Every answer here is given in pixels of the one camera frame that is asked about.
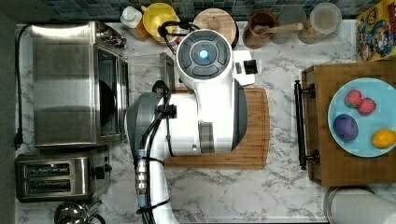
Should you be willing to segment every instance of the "toaster slot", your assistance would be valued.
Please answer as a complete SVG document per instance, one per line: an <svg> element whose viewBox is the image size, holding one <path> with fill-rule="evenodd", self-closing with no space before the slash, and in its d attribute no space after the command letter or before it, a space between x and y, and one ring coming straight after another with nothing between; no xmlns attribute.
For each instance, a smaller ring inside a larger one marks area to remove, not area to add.
<svg viewBox="0 0 396 224"><path fill-rule="evenodd" d="M71 190L70 180L39 180L27 182L28 194L67 192Z"/></svg>
<svg viewBox="0 0 396 224"><path fill-rule="evenodd" d="M69 163L29 164L26 166L26 177L44 177L70 175Z"/></svg>

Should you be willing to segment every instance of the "blue plate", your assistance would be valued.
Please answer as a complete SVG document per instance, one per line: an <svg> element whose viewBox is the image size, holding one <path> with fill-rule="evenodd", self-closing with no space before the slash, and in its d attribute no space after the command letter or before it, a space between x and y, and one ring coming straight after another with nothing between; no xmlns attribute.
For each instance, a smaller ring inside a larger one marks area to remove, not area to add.
<svg viewBox="0 0 396 224"><path fill-rule="evenodd" d="M357 108L349 108L345 104L347 94L352 90L361 92L363 98L369 97L376 103L376 110L368 116L359 114ZM340 114L348 114L358 123L359 135L352 142L344 142L332 127L335 118ZM388 83L375 78L359 78L348 82L334 95L329 106L329 128L334 140L345 151L359 157L377 157L388 153L396 144L378 149L372 144L373 134L380 129L396 130L396 90Z"/></svg>

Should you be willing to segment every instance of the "toaster oven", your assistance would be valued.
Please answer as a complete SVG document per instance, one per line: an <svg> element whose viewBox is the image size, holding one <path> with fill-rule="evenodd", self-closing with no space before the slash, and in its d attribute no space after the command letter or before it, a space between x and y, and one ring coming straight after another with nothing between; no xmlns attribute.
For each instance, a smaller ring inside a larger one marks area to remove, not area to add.
<svg viewBox="0 0 396 224"><path fill-rule="evenodd" d="M16 196L22 203L89 200L107 190L110 171L106 146L75 153L20 155L15 160Z"/></svg>
<svg viewBox="0 0 396 224"><path fill-rule="evenodd" d="M35 146L96 147L124 138L125 39L91 21L33 25Z"/></svg>

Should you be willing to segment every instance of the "toaster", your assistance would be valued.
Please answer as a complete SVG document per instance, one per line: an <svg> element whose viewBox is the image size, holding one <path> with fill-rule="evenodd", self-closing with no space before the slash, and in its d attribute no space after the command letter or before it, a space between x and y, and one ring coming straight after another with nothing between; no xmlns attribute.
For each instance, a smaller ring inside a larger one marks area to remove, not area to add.
<svg viewBox="0 0 396 224"><path fill-rule="evenodd" d="M22 154L15 160L16 196L22 203L89 200L106 192L110 171L106 146L74 153Z"/></svg>

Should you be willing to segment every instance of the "purple egg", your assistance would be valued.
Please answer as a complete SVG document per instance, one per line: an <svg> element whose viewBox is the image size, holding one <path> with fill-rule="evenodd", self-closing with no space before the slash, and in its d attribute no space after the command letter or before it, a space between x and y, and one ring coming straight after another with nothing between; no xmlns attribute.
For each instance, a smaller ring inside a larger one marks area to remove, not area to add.
<svg viewBox="0 0 396 224"><path fill-rule="evenodd" d="M337 136L346 142L353 141L358 137L358 123L348 114L338 115L332 126Z"/></svg>

